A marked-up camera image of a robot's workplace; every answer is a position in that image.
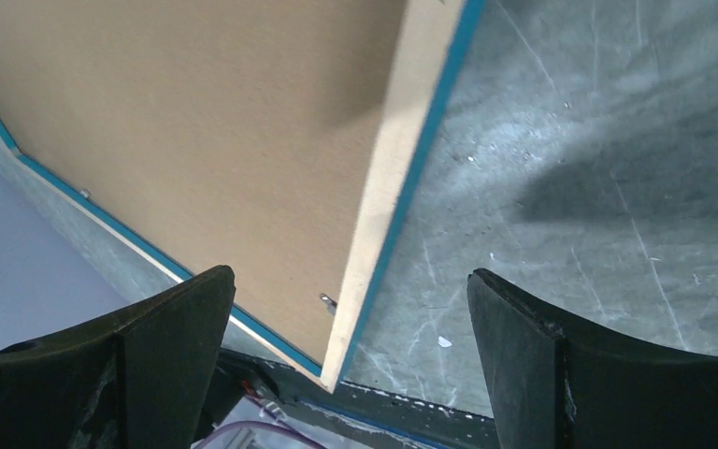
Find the brown frame backing board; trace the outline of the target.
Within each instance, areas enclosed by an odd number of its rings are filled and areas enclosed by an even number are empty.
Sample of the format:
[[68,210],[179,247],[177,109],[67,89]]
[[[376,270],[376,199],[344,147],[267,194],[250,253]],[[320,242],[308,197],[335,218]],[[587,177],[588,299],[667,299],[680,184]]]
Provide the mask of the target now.
[[322,362],[402,1],[0,1],[18,148]]

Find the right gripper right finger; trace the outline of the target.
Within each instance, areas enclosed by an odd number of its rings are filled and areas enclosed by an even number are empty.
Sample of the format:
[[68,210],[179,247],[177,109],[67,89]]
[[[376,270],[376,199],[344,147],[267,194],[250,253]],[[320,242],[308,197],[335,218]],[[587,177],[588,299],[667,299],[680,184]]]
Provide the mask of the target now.
[[639,340],[485,268],[471,324],[503,448],[718,448],[718,356]]

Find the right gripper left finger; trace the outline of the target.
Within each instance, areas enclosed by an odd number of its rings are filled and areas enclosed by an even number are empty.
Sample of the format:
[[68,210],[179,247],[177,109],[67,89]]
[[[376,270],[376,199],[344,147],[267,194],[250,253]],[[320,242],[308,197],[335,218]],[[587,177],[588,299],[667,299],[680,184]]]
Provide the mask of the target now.
[[235,296],[217,266],[0,351],[0,448],[187,448]]

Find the blue wooden picture frame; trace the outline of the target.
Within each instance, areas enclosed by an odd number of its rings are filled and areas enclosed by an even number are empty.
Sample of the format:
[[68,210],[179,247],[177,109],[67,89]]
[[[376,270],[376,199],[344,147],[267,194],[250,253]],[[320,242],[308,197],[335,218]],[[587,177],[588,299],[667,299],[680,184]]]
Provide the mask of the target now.
[[[269,351],[326,391],[333,391],[392,246],[415,167],[430,145],[481,9],[479,1],[402,1],[406,8],[396,41],[381,121],[360,196],[347,263],[337,297],[322,296],[333,318],[322,362],[241,308],[232,321]],[[69,184],[22,152],[0,118],[7,152],[78,210],[176,282],[194,276],[133,229],[102,209],[86,189]]]

